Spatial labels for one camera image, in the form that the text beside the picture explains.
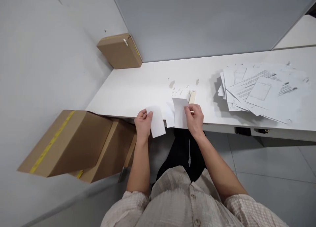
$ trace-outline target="floor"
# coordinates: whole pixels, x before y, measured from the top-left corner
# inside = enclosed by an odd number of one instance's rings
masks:
[[[150,146],[151,184],[174,140],[173,129],[166,131]],[[256,201],[290,227],[316,226],[316,146],[263,147],[254,137],[206,136]]]
[[[173,129],[166,132],[153,139],[149,149],[150,183],[156,181],[174,140]],[[290,227],[316,226],[316,146],[279,147],[274,141],[278,147],[265,148],[254,137],[215,132],[206,132],[206,136],[256,201]],[[123,196],[127,179],[128,175],[123,182],[83,198],[33,227],[99,227],[105,213]]]

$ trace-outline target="black pants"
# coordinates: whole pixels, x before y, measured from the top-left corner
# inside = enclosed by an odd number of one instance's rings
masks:
[[[170,149],[169,155],[160,167],[156,181],[169,168],[182,165],[188,173],[191,182],[196,181],[203,170],[206,168],[203,156],[197,142],[187,129],[174,129],[174,142]],[[191,153],[191,165],[189,167],[189,153]]]

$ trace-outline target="shirt button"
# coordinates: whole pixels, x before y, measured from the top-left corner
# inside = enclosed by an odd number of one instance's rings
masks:
[[[196,219],[196,220],[194,221],[194,224],[195,224],[196,226],[201,226],[201,221],[200,221],[199,219]]]

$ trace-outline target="yellow tape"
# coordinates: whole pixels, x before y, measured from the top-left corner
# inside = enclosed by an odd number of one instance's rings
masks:
[[[35,170],[37,169],[37,167],[39,166],[39,164],[42,162],[43,158],[45,157],[45,155],[47,154],[47,152],[49,151],[50,147],[54,144],[54,142],[56,141],[56,139],[58,138],[59,134],[63,131],[63,129],[65,128],[66,124],[68,123],[68,121],[70,120],[70,118],[72,117],[72,115],[75,113],[75,111],[72,111],[68,117],[66,118],[66,120],[64,121],[64,123],[62,124],[62,126],[59,128],[59,130],[56,132],[56,134],[54,135],[54,137],[51,139],[51,141],[49,142],[49,144],[46,146],[46,148],[44,149],[43,153],[40,155],[40,157],[37,159],[37,161],[35,162],[35,164],[33,165],[33,167],[30,170],[30,173],[34,173]]]
[[[137,51],[137,48],[136,48],[136,46],[135,46],[135,49],[136,49],[136,52],[137,52],[137,54],[139,55],[139,53],[138,53],[138,51]],[[140,55],[139,55],[139,57],[140,57]]]
[[[79,179],[82,174],[83,174],[83,170],[80,170],[80,172],[79,172],[78,175],[77,175],[77,179]]]

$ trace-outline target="forearm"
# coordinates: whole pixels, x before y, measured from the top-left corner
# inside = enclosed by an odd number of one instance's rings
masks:
[[[248,194],[233,171],[218,154],[204,133],[195,137],[203,155],[210,177],[221,197],[222,202],[235,194]]]
[[[136,141],[133,164],[127,182],[126,190],[129,192],[139,191],[149,194],[149,156],[148,139]]]

